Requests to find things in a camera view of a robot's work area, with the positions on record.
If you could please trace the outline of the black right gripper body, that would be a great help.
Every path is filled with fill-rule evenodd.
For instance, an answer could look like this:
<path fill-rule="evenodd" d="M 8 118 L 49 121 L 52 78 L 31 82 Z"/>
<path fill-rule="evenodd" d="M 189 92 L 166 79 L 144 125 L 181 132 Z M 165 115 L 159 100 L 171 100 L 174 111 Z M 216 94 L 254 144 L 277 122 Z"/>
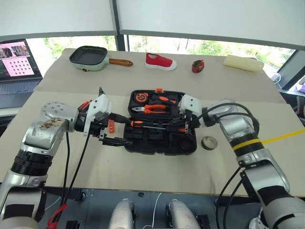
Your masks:
<path fill-rule="evenodd" d="M 183 134 L 193 134 L 194 129 L 199 126 L 199 122 L 196 121 L 197 116 L 190 110 L 181 111 L 182 127 L 181 132 Z"/>

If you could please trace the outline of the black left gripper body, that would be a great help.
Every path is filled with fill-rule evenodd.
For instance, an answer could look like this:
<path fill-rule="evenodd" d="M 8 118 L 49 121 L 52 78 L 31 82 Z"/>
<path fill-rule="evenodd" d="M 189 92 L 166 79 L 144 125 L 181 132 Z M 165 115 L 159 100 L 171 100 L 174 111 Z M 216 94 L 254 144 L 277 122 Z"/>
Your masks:
<path fill-rule="evenodd" d="M 107 134 L 105 133 L 105 129 L 108 127 L 108 124 L 108 117 L 102 120 L 94 118 L 90 123 L 89 135 L 98 138 L 99 141 L 102 141 L 103 143 L 112 143 L 112 138 L 107 137 Z"/>

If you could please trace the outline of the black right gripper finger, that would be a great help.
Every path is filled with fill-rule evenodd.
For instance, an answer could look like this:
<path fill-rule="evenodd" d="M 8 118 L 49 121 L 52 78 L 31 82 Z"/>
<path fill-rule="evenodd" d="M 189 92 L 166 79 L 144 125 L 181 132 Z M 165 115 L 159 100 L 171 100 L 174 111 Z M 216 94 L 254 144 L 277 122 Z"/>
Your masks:
<path fill-rule="evenodd" d="M 169 126 L 184 126 L 184 117 L 179 116 L 169 122 Z"/>
<path fill-rule="evenodd" d="M 166 130 L 167 130 L 167 132 L 186 132 L 185 124 L 167 125 Z"/>

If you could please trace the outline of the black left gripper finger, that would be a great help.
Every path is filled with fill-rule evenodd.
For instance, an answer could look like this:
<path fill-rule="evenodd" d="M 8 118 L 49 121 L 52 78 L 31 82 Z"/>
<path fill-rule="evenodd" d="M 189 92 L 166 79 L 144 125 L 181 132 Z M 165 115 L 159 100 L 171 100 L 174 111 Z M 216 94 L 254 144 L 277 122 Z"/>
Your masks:
<path fill-rule="evenodd" d="M 103 139 L 103 145 L 107 145 L 107 146 L 129 146 L 132 145 L 132 141 L 126 140 L 124 138 L 104 138 Z"/>
<path fill-rule="evenodd" d="M 131 120 L 129 118 L 120 114 L 110 114 L 109 120 L 113 120 L 116 123 L 128 124 L 128 125 L 131 123 Z"/>

